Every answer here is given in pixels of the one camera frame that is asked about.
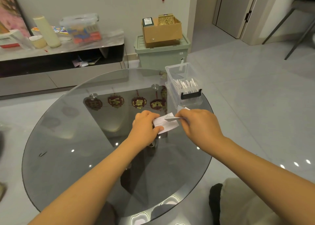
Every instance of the door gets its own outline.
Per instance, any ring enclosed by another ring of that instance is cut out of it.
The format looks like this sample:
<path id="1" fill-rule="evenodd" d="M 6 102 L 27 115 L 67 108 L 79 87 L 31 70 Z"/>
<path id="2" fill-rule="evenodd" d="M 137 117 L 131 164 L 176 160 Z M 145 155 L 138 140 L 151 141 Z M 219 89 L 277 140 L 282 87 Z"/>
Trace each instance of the door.
<path id="1" fill-rule="evenodd" d="M 236 39 L 241 36 L 253 0 L 221 0 L 216 26 Z"/>

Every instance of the glass table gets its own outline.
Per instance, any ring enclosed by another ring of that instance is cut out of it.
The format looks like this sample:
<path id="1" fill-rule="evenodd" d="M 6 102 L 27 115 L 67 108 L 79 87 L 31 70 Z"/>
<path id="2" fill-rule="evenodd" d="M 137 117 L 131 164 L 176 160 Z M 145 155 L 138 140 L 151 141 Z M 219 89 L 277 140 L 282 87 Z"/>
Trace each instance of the glass table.
<path id="1" fill-rule="evenodd" d="M 162 70 L 123 69 L 88 80 L 59 98 L 38 121 L 23 155 L 23 183 L 33 205 L 42 211 L 114 151 L 127 138 L 137 113 L 175 114 L 166 81 Z M 189 108 L 212 112 L 203 94 L 202 99 Z M 108 223 L 108 218 L 112 224 L 132 225 L 156 219 L 194 189 L 210 160 L 181 125 L 158 135 L 118 179 L 97 224 Z"/>

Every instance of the chair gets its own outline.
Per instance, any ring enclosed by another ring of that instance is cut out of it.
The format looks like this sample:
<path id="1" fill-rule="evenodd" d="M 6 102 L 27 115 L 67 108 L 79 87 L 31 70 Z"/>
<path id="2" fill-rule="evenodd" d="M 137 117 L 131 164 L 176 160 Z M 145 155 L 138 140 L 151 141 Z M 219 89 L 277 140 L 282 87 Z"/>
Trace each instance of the chair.
<path id="1" fill-rule="evenodd" d="M 291 10 L 287 15 L 281 20 L 281 22 L 277 25 L 277 27 L 271 32 L 271 34 L 266 38 L 266 40 L 262 43 L 265 44 L 267 40 L 278 30 L 278 28 L 289 18 L 289 16 L 295 11 L 300 10 L 307 13 L 315 14 L 315 1 L 312 0 L 296 0 L 293 2 L 291 6 Z M 287 60 L 290 55 L 294 52 L 294 50 L 299 46 L 299 44 L 305 39 L 306 35 L 313 29 L 315 26 L 315 19 L 312 21 L 310 26 L 307 28 L 307 30 L 304 32 L 302 37 L 296 42 L 296 44 L 293 46 L 289 54 L 286 56 L 285 60 Z"/>

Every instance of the door hinge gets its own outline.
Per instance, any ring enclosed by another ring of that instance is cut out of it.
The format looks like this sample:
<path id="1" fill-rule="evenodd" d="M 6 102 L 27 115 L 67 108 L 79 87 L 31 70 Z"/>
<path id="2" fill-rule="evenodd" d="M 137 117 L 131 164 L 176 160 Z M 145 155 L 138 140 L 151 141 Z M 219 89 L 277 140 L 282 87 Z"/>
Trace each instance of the door hinge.
<path id="1" fill-rule="evenodd" d="M 252 15 L 252 11 L 250 10 L 245 17 L 245 22 L 247 23 L 250 20 L 250 16 Z"/>

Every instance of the white jar lid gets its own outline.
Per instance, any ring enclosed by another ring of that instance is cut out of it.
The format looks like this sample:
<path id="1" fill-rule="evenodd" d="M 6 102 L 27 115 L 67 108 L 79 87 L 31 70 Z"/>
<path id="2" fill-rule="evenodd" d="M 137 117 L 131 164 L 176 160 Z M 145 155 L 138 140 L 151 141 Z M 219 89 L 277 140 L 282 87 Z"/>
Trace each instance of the white jar lid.
<path id="1" fill-rule="evenodd" d="M 30 41 L 36 41 L 36 40 L 39 40 L 39 39 L 41 39 L 42 38 L 42 35 L 36 35 L 36 36 L 31 36 L 31 37 L 29 37 L 28 39 L 30 40 Z"/>

